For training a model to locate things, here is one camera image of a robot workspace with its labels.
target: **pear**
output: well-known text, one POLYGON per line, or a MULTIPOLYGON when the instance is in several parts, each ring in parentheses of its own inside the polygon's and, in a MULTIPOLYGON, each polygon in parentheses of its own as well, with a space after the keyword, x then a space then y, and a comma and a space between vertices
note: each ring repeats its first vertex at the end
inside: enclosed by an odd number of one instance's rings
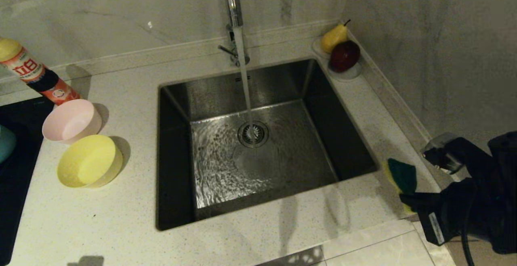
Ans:
POLYGON ((332 49, 334 49, 336 45, 347 40, 347 24, 349 22, 350 20, 348 20, 343 25, 339 24, 335 26, 334 29, 330 30, 325 35, 323 35, 321 41, 321 49, 325 51, 325 53, 331 53, 332 49))

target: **yellow bowl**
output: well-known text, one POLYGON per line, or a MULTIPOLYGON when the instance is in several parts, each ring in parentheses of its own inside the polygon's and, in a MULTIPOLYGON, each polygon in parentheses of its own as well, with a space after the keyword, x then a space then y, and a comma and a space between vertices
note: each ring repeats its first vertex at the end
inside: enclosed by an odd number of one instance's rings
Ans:
POLYGON ((57 177, 68 187, 100 187, 117 176, 122 160, 122 153, 110 137, 91 135, 65 151, 57 166, 57 177))

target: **stainless steel sink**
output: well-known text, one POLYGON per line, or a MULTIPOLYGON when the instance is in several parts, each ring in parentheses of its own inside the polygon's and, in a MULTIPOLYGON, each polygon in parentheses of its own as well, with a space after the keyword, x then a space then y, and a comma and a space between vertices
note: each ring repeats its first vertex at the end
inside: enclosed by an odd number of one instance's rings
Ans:
POLYGON ((253 129, 238 73, 160 88, 158 229, 375 170, 315 60, 248 78, 253 129))

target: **chrome faucet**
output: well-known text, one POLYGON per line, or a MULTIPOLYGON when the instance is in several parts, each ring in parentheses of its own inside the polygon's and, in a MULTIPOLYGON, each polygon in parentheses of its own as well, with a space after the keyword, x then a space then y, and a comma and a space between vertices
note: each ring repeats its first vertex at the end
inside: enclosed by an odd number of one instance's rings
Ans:
MULTIPOLYGON (((229 38, 231 42, 231 49, 227 49, 221 45, 218 46, 218 49, 223 50, 224 52, 230 54, 231 61, 237 66, 240 66, 239 56, 237 53, 237 46, 235 44, 235 36, 233 33, 233 28, 242 27, 242 14, 240 12, 240 0, 227 0, 228 3, 228 15, 229 15, 229 24, 227 25, 227 30, 229 33, 229 38)), ((246 64, 250 62, 250 58, 247 54, 244 54, 244 59, 246 64)))

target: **cable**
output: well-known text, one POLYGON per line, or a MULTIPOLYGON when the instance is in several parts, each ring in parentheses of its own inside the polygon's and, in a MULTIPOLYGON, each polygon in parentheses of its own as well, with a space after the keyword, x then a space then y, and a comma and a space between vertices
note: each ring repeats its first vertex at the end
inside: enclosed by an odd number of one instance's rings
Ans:
POLYGON ((463 253, 465 254, 465 259, 467 260, 467 265, 474 266, 474 261, 471 255, 471 249, 469 248, 469 239, 467 238, 467 232, 469 227, 469 218, 471 215, 472 205, 474 200, 476 199, 476 195, 478 192, 477 184, 474 183, 474 192, 472 193, 472 198, 469 202, 469 207, 467 207, 467 212, 465 213, 465 220, 463 220, 463 227, 461 229, 461 245, 463 246, 463 253))

